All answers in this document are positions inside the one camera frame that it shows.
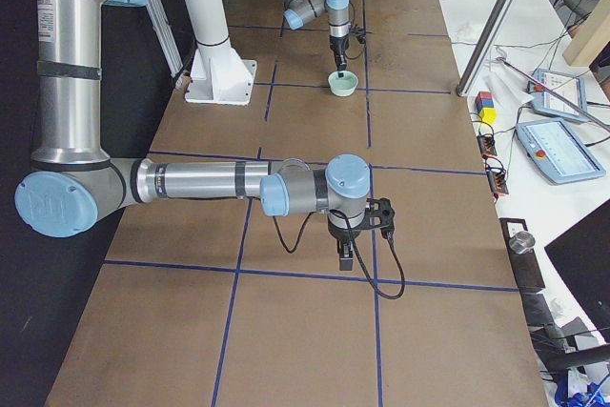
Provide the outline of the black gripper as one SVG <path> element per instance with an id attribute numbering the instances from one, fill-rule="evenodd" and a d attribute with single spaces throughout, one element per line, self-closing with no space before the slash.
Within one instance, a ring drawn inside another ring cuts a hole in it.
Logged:
<path id="1" fill-rule="evenodd" d="M 329 234 L 336 240 L 336 248 L 338 253 L 338 262 L 340 271 L 351 271 L 353 269 L 354 252 L 350 243 L 356 239 L 361 230 L 359 228 L 341 228 L 336 226 L 332 221 L 328 222 Z"/>
<path id="2" fill-rule="evenodd" d="M 331 50 L 335 57 L 336 73 L 338 77 L 343 77 L 347 69 L 347 36 L 331 37 Z"/>

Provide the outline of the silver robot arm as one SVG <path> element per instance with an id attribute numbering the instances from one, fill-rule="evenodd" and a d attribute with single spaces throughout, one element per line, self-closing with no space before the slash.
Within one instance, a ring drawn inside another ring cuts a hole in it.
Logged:
<path id="1" fill-rule="evenodd" d="M 350 0 L 282 0 L 284 19 L 291 30 L 298 30 L 324 13 L 328 14 L 330 49 L 339 78 L 347 70 L 351 21 Z"/>
<path id="2" fill-rule="evenodd" d="M 114 211 L 155 199 L 260 199 L 265 215 L 327 214 L 339 269 L 352 269 L 355 239 L 373 229 L 369 167 L 353 154 L 312 170 L 299 159 L 154 163 L 111 157 L 100 142 L 101 7 L 143 6 L 147 0 L 37 0 L 41 144 L 31 154 L 37 172 L 16 187 L 15 207 L 40 234 L 70 237 Z M 256 62 L 232 47 L 222 0 L 185 0 L 195 53 L 189 102 L 246 105 Z M 350 0 L 282 0 L 297 30 L 328 14 L 337 83 L 347 83 Z"/>

